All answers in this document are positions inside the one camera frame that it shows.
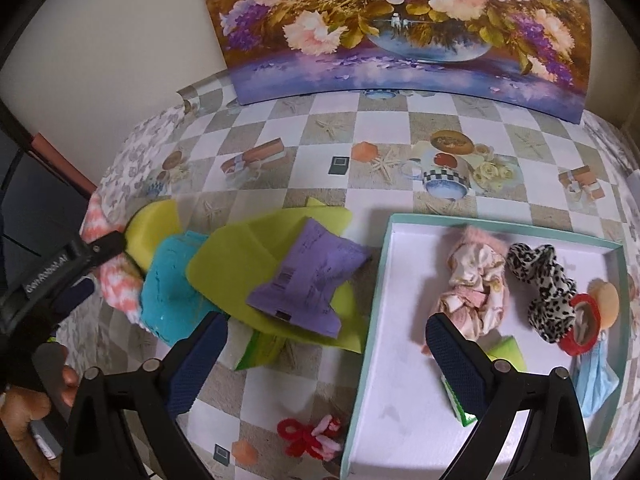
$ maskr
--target blue face mask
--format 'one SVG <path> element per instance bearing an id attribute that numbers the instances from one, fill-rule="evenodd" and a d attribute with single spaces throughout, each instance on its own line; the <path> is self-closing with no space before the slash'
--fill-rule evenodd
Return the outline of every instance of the blue face mask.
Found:
<path id="1" fill-rule="evenodd" d="M 579 359 L 572 381 L 582 416 L 587 418 L 600 409 L 620 380 L 607 363 L 607 336 L 604 332 L 595 346 Z"/>

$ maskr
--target pink and white fluffy cloth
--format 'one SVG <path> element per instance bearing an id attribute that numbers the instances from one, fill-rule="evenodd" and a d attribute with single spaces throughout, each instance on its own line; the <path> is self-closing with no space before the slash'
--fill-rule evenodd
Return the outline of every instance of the pink and white fluffy cloth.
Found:
<path id="1" fill-rule="evenodd" d="M 84 217 L 80 236 L 91 243 L 112 231 L 123 232 L 124 224 L 110 224 L 102 210 L 102 199 L 98 192 L 92 194 Z M 136 266 L 125 254 L 119 254 L 97 269 L 100 291 L 104 301 L 124 312 L 130 322 L 140 322 L 140 293 L 143 279 Z"/>
<path id="2" fill-rule="evenodd" d="M 509 300 L 504 279 L 509 248 L 497 238 L 468 226 L 451 251 L 451 290 L 442 294 L 434 314 L 442 312 L 472 341 L 500 325 Z M 425 345 L 423 353 L 428 354 Z"/>

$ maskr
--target screw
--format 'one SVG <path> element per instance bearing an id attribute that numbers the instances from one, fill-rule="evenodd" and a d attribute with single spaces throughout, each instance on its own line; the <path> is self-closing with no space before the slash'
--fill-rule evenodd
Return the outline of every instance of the screw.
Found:
<path id="1" fill-rule="evenodd" d="M 563 368 L 563 367 L 559 366 L 558 368 L 554 368 L 554 372 L 561 379 L 568 379 L 569 378 L 569 371 L 566 368 Z"/>
<path id="2" fill-rule="evenodd" d="M 93 381 L 100 374 L 100 368 L 91 367 L 84 373 L 84 378 Z"/>
<path id="3" fill-rule="evenodd" d="M 158 359 L 147 359 L 142 363 L 142 369 L 145 372 L 155 372 L 160 367 L 160 361 Z"/>
<path id="4" fill-rule="evenodd" d="M 508 361 L 505 361 L 504 359 L 496 359 L 494 361 L 494 368 L 499 372 L 502 372 L 503 374 L 505 374 L 509 370 L 511 370 L 511 365 L 509 364 Z"/>

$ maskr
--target blue gripper pad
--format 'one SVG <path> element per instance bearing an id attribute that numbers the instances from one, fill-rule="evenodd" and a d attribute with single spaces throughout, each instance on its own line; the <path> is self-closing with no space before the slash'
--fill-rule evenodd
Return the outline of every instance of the blue gripper pad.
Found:
<path id="1" fill-rule="evenodd" d="M 489 407 L 494 378 L 491 360 L 480 347 L 467 341 L 444 314 L 427 321 L 426 341 L 440 370 L 466 413 L 480 419 Z"/>
<path id="2" fill-rule="evenodd" d="M 164 405 L 172 420 L 188 412 L 225 347 L 226 319 L 209 312 L 187 339 L 178 341 L 163 360 Z"/>

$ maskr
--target purple package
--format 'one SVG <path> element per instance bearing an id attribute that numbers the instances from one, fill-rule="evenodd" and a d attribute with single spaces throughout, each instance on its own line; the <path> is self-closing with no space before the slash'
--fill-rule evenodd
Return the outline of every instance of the purple package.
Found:
<path id="1" fill-rule="evenodd" d="M 340 238 L 312 218 L 280 264 L 276 276 L 247 297 L 249 306 L 331 338 L 342 323 L 329 305 L 335 289 L 369 257 L 366 248 Z"/>

